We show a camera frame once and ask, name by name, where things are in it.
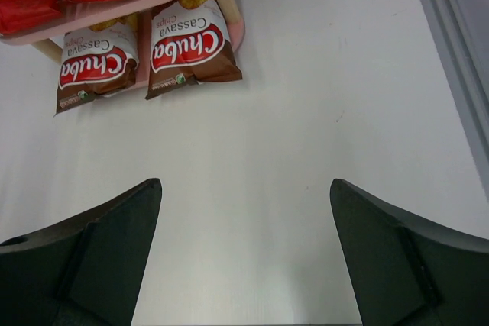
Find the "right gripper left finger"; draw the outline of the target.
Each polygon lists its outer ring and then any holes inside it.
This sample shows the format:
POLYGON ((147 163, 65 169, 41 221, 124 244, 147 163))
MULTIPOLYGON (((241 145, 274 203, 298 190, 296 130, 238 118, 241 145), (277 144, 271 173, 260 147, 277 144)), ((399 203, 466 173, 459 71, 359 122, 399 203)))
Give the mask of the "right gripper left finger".
POLYGON ((3 325, 130 325, 161 203, 161 182, 1 244, 3 325))

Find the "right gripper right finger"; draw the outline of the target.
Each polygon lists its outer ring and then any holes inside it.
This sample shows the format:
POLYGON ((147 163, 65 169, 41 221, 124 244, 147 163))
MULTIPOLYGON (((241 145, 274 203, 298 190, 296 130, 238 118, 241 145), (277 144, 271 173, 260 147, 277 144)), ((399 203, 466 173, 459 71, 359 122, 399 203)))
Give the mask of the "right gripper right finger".
POLYGON ((364 325, 486 325, 488 241, 343 179, 330 202, 364 325))

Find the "brown chips bag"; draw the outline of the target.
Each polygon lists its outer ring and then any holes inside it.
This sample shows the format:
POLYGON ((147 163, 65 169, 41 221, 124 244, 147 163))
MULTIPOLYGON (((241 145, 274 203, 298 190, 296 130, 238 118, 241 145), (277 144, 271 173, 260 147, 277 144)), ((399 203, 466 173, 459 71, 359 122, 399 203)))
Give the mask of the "brown chips bag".
POLYGON ((173 0, 151 9, 147 100, 185 86, 241 79, 217 0, 173 0))
POLYGON ((138 66, 136 13, 65 34, 56 113, 132 87, 138 66))

